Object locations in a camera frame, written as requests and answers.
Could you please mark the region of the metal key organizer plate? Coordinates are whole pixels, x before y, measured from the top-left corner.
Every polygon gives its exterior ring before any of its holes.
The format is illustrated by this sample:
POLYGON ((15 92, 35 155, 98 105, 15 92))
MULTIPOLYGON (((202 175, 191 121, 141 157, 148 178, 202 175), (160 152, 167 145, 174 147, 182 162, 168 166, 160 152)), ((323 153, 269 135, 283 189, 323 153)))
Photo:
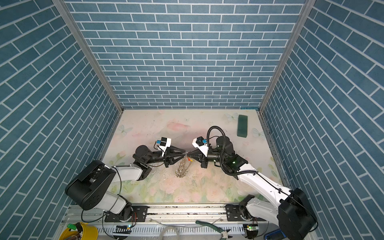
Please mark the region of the metal key organizer plate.
POLYGON ((189 163, 189 157, 188 156, 184 156, 180 160, 180 164, 179 164, 177 170, 175 171, 175 174, 178 178, 183 178, 187 174, 188 163, 189 163))

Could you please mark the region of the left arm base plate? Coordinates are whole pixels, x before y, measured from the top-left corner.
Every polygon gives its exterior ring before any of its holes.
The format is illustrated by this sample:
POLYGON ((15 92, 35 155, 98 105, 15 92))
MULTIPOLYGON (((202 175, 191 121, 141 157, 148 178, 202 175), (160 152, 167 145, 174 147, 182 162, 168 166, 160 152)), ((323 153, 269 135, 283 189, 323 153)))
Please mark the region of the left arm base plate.
POLYGON ((131 206, 126 208, 120 214, 109 213, 105 217, 107 223, 143 223, 146 220, 148 206, 131 206))

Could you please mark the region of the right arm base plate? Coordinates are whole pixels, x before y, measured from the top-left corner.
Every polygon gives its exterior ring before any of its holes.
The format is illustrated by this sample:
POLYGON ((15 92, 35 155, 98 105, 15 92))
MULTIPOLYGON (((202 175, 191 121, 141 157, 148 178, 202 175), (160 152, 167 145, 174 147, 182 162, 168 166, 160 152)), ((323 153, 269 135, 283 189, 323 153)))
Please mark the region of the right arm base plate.
POLYGON ((257 218, 251 216, 245 204, 227 204, 225 211, 228 222, 256 221, 257 218))

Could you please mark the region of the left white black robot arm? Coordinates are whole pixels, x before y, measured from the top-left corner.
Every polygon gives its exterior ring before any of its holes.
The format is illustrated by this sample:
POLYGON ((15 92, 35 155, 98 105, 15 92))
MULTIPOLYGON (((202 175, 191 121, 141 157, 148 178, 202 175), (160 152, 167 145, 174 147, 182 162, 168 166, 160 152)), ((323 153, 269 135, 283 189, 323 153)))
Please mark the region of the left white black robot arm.
POLYGON ((142 181, 152 171, 151 164, 166 167, 186 156, 186 151, 174 146, 152 152, 141 145, 133 154, 134 162, 128 166, 109 167, 101 161, 93 161, 66 186, 65 194, 84 211, 100 209, 127 222, 133 216, 132 203, 123 197, 123 181, 142 181))

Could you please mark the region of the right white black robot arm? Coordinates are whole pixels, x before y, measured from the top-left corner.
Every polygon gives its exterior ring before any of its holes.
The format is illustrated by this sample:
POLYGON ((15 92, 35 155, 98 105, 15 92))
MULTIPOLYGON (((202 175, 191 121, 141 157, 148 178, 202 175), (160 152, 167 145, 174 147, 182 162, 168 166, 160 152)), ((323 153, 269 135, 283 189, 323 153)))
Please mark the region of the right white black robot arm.
POLYGON ((248 195, 239 203, 242 217, 262 218, 279 226, 290 240, 303 240, 318 226, 318 218, 304 191, 280 185, 256 170, 246 159, 238 155, 231 140, 218 126, 208 129, 206 137, 193 139, 195 150, 187 155, 202 164, 216 162, 228 176, 247 184, 267 199, 266 202, 248 195))

